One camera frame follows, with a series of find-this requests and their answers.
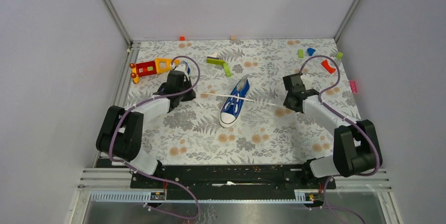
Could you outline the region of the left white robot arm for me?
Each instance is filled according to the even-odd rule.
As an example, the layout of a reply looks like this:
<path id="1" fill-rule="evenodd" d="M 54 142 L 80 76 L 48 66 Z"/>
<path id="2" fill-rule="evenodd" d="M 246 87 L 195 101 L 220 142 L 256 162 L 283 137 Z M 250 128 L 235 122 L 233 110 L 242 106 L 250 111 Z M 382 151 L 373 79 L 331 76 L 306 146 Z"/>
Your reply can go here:
<path id="1" fill-rule="evenodd" d="M 143 181 L 152 188 L 163 182 L 163 174 L 159 170 L 161 163 L 146 153 L 142 145 L 144 124 L 156 117 L 175 109 L 180 102 L 196 98 L 189 77 L 189 70 L 174 69 L 167 76 L 154 95 L 130 108 L 110 106 L 100 128 L 96 149 L 130 165 L 134 170 L 143 172 Z"/>

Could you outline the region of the blue sneaker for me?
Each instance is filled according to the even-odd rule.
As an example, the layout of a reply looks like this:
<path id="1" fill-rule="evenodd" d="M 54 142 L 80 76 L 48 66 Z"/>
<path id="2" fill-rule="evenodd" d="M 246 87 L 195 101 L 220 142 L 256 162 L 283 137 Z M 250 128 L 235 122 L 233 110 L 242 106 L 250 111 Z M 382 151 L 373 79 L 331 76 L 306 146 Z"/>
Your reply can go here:
<path id="1" fill-rule="evenodd" d="M 245 75 L 237 82 L 230 94 L 201 93 L 199 100 L 205 100 L 210 96 L 226 99 L 220 104 L 218 112 L 218 122 L 224 128 L 234 126 L 241 119 L 250 125 L 266 122 L 267 119 L 263 118 L 266 113 L 262 111 L 264 106 L 276 107 L 280 111 L 285 109 L 282 105 L 248 99 L 249 90 L 250 83 L 248 76 Z"/>
<path id="2" fill-rule="evenodd" d="M 176 70 L 184 72 L 186 77 L 190 75 L 190 67 L 184 60 L 180 62 L 180 64 L 176 67 Z"/>

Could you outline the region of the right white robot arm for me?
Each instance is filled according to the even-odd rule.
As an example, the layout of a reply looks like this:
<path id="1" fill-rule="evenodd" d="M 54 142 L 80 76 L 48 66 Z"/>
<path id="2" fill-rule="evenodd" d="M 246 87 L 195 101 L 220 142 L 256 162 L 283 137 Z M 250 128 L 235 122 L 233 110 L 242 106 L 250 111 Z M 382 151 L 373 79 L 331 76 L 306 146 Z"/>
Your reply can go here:
<path id="1" fill-rule="evenodd" d="M 332 155 L 307 162 L 302 183 L 315 188 L 323 177 L 353 175 L 371 176 L 382 164 L 374 124 L 352 119 L 324 102 L 319 92 L 309 88 L 303 74 L 283 77 L 287 95 L 283 105 L 305 114 L 322 125 L 333 136 Z"/>

